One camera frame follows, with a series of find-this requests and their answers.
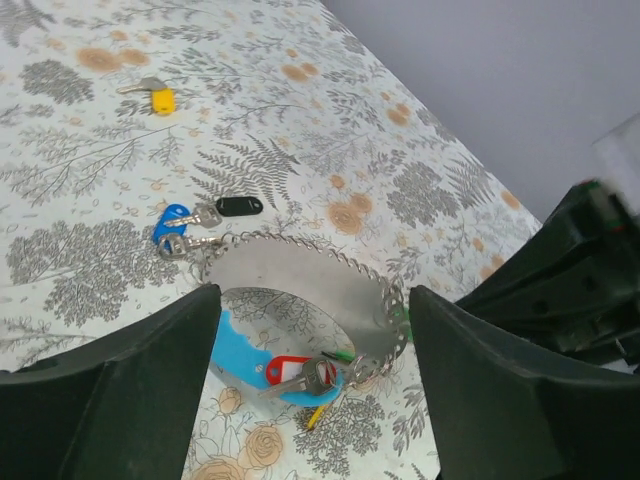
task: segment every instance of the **red key tag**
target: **red key tag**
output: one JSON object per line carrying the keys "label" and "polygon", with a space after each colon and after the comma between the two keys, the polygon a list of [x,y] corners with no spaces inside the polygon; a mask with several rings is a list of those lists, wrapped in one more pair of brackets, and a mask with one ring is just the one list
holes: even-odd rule
{"label": "red key tag", "polygon": [[[293,355],[279,355],[269,362],[267,365],[267,382],[269,385],[277,385],[282,382],[286,382],[300,375],[302,372],[302,365],[311,360],[311,357],[296,357]],[[329,372],[323,366],[320,369],[324,369],[325,383],[329,383]],[[336,367],[331,364],[331,370],[333,371],[334,378],[338,374]]]}

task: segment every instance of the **key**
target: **key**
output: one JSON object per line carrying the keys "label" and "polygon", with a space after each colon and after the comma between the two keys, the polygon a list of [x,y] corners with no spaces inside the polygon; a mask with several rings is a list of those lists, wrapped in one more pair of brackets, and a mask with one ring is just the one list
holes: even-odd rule
{"label": "key", "polygon": [[[324,372],[320,370],[321,365],[325,367],[326,372],[329,372],[329,383],[325,383],[322,378]],[[259,395],[263,398],[273,398],[279,397],[283,393],[306,391],[313,396],[319,396],[331,390],[335,383],[336,376],[329,361],[322,357],[315,357],[302,366],[300,375],[289,381],[273,385],[260,392]]]}
{"label": "key", "polygon": [[214,207],[198,206],[193,209],[191,215],[173,218],[164,222],[167,227],[180,227],[182,225],[201,225],[204,228],[217,227],[222,223],[222,217]]}
{"label": "key", "polygon": [[116,90],[117,93],[131,93],[131,92],[140,92],[140,91],[161,91],[167,90],[167,84],[162,80],[156,77],[145,77],[136,85],[131,85],[129,87],[122,87]]}
{"label": "key", "polygon": [[163,258],[184,258],[191,250],[207,245],[222,245],[218,237],[192,238],[177,233],[162,235],[158,241],[158,253]]}

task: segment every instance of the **yellow key fob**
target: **yellow key fob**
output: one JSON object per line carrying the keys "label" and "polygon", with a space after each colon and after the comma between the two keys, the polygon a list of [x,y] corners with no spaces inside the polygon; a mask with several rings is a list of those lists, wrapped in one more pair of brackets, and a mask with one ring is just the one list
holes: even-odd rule
{"label": "yellow key fob", "polygon": [[176,111],[176,100],[169,88],[151,91],[151,108],[158,115],[169,115]]}

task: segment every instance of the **light blue plastic piece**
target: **light blue plastic piece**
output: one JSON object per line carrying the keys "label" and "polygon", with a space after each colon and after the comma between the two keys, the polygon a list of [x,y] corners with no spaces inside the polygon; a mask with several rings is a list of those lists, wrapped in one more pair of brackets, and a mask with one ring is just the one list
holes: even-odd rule
{"label": "light blue plastic piece", "polygon": [[[220,315],[211,361],[244,383],[259,390],[266,390],[271,386],[265,375],[267,365],[271,360],[273,360],[271,352],[253,347],[245,335],[233,330],[231,312],[224,310]],[[289,392],[280,395],[280,399],[300,407],[319,407],[338,398],[343,384],[344,377],[338,370],[336,387],[324,395],[314,397],[308,392]]]}
{"label": "light blue plastic piece", "polygon": [[187,215],[189,215],[189,209],[184,205],[173,203],[165,208],[162,216],[160,217],[160,221],[151,234],[153,243],[157,245],[160,241],[160,237],[162,235],[166,235],[167,233],[177,233],[178,235],[184,235],[184,232],[187,230],[186,225],[180,225],[179,227],[167,227],[164,222],[173,220],[175,218],[186,217]]}

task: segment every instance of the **table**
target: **table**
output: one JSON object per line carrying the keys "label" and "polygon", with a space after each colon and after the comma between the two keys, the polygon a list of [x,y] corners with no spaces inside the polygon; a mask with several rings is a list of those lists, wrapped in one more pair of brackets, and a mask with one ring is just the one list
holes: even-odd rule
{"label": "table", "polygon": [[[160,259],[149,241],[170,203],[258,196],[263,214],[219,231],[304,236],[450,299],[538,228],[317,0],[1,8],[0,368],[74,348],[194,288],[189,265]],[[174,114],[151,114],[146,93],[116,93],[150,75],[174,89]],[[252,322],[245,307],[259,294],[227,299],[258,346],[340,343],[308,306],[278,322],[263,308]],[[394,369],[309,432],[308,412],[212,367],[184,477],[432,479],[412,346]]]}

